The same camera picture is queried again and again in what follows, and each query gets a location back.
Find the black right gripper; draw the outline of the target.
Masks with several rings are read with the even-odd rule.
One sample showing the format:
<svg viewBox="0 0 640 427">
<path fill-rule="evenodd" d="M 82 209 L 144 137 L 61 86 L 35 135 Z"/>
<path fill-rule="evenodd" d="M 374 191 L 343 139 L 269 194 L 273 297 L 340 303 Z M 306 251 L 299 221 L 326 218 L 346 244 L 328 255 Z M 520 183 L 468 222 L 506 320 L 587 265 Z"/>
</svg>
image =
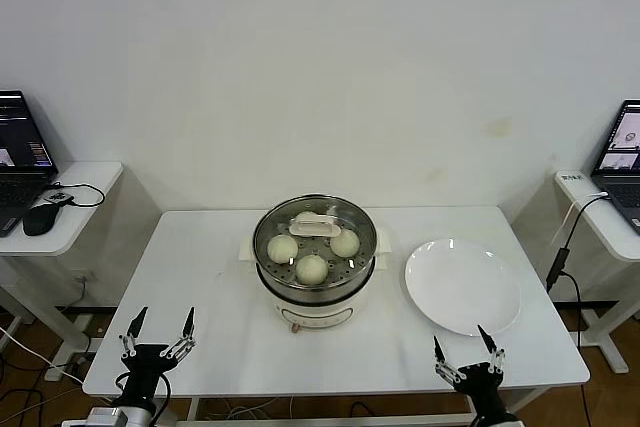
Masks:
<svg viewBox="0 0 640 427">
<path fill-rule="evenodd" d="M 498 394 L 503 376 L 505 350 L 499 348 L 493 337 L 481 325 L 477 325 L 480 336 L 489 352 L 490 360 L 458 369 L 449 364 L 436 336 L 433 336 L 435 372 L 455 390 L 468 396 L 478 415 L 497 415 L 503 412 L 503 403 Z"/>
</svg>

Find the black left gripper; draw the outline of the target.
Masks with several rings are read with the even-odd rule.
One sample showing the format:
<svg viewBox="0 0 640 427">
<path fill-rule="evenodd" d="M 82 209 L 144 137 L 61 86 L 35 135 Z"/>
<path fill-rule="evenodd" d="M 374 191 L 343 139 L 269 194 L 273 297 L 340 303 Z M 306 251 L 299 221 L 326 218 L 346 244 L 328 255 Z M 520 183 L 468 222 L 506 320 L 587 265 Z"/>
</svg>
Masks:
<svg viewBox="0 0 640 427">
<path fill-rule="evenodd" d="M 145 306 L 134 317 L 126 332 L 119 336 L 123 352 L 122 363 L 128 369 L 122 396 L 128 400 L 152 400 L 162 374 L 176 367 L 176 360 L 183 360 L 195 347 L 194 316 L 191 307 L 182 333 L 169 347 L 167 344 L 138 344 L 148 307 Z"/>
</svg>

